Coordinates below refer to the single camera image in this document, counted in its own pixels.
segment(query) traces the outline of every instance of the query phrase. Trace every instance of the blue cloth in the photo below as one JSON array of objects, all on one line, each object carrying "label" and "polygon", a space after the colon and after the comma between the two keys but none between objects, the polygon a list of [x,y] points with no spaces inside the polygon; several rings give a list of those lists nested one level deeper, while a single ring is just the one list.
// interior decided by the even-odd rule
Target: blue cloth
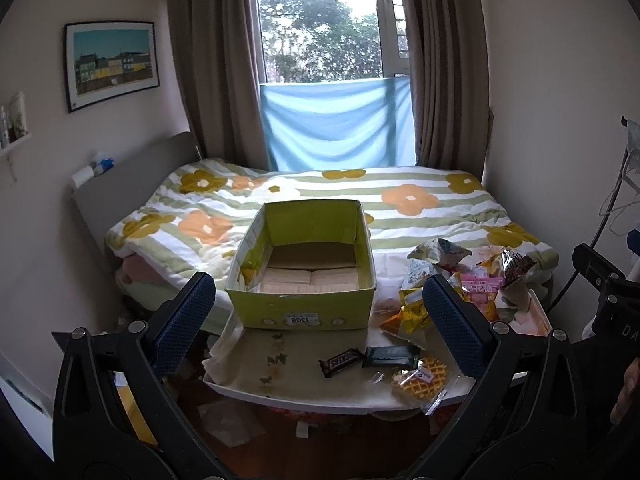
[{"label": "blue cloth", "polygon": [[415,165],[408,76],[260,85],[272,170]]}]

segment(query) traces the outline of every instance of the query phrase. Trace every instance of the painting of buildings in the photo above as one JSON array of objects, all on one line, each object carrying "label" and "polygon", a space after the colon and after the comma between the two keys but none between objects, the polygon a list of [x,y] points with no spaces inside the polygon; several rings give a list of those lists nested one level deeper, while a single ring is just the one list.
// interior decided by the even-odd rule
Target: painting of buildings
[{"label": "painting of buildings", "polygon": [[70,111],[159,85],[153,23],[78,23],[65,38]]}]

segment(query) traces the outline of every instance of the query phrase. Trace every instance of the tree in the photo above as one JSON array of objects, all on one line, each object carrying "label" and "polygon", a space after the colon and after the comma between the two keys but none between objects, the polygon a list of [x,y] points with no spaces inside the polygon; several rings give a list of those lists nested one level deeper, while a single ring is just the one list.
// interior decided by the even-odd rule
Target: tree
[{"label": "tree", "polygon": [[270,82],[382,76],[376,14],[351,16],[340,0],[259,0]]}]

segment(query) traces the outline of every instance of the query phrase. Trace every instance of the floral striped comforter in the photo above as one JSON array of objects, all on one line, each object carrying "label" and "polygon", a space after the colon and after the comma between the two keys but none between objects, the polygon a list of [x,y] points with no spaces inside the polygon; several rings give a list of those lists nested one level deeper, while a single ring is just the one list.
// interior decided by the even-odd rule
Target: floral striped comforter
[{"label": "floral striped comforter", "polygon": [[106,242],[117,256],[140,254],[178,288],[198,270],[220,284],[260,206],[305,198],[359,200],[374,257],[404,257],[441,237],[475,253],[489,245],[518,248],[546,271],[540,276],[558,264],[558,254],[512,222],[473,176],[416,167],[265,173],[202,160],[171,173]]}]

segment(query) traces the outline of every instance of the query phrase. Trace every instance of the label sticker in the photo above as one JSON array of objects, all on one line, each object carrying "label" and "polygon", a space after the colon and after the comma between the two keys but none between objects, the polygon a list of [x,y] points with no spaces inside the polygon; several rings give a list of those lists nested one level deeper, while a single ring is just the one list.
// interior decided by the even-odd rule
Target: label sticker
[{"label": "label sticker", "polygon": [[307,325],[307,326],[318,326],[320,325],[320,320],[318,319],[317,312],[307,312],[303,314],[285,314],[287,318],[286,323],[289,326],[295,325]]},{"label": "label sticker", "polygon": [[433,374],[431,373],[431,370],[427,370],[427,368],[418,368],[412,379],[420,379],[425,383],[431,384],[433,381]]}]

